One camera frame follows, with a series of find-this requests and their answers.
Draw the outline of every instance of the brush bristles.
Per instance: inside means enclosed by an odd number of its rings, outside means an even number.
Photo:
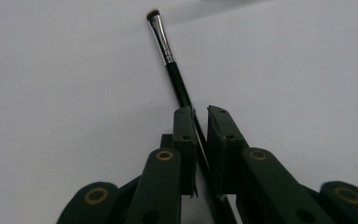
[[[147,14],[147,20],[150,21],[153,17],[158,16],[158,9],[154,9]]]

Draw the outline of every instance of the brass ring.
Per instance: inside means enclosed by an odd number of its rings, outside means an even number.
[[[253,150],[249,153],[252,159],[257,161],[264,161],[267,159],[267,154],[261,150]]]
[[[334,189],[334,193],[338,196],[338,198],[347,203],[358,204],[358,192],[353,189],[337,187]]]
[[[173,158],[173,154],[170,151],[160,151],[157,154],[159,161],[170,161]]]
[[[93,199],[91,197],[92,194],[99,193],[99,192],[101,192],[101,194],[102,194],[101,197],[99,197],[97,199]],[[87,192],[86,196],[84,196],[84,201],[88,204],[98,204],[98,203],[105,201],[105,199],[107,198],[108,195],[109,195],[109,191],[107,189],[98,187],[98,188],[92,189],[89,192]]]

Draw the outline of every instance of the brush head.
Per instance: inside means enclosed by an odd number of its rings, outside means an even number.
[[[153,17],[158,16],[158,15],[159,15],[158,9],[151,10],[151,11],[147,14],[147,20],[150,21]]]

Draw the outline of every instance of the white surface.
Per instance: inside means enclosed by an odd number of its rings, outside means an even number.
[[[300,183],[358,186],[358,1],[0,1],[0,223],[55,223],[172,132],[154,7],[205,129],[223,107]],[[201,200],[183,223],[211,223]]]

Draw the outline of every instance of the silver ferrule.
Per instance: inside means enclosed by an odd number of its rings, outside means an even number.
[[[149,20],[150,27],[153,30],[156,41],[158,43],[162,60],[165,64],[174,63],[170,45],[168,44],[167,37],[165,36],[164,28],[162,27],[161,18],[159,15],[154,16]]]

